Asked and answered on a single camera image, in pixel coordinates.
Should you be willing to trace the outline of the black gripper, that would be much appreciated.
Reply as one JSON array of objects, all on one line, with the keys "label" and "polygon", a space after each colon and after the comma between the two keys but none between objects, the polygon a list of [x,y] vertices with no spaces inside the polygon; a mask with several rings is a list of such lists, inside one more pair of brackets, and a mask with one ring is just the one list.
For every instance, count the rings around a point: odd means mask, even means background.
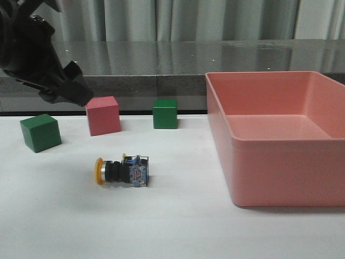
[{"label": "black gripper", "polygon": [[47,103],[85,106],[94,93],[71,61],[62,68],[51,42],[53,27],[40,16],[1,15],[1,70],[36,88]]}]

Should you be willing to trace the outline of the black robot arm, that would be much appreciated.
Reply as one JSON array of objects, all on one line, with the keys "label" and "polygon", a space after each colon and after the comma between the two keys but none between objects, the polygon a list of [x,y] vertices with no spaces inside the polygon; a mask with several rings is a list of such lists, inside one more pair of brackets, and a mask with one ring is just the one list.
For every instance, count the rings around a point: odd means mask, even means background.
[{"label": "black robot arm", "polygon": [[52,44],[55,29],[35,14],[42,4],[1,1],[1,70],[48,103],[85,106],[94,94],[76,62],[62,67]]}]

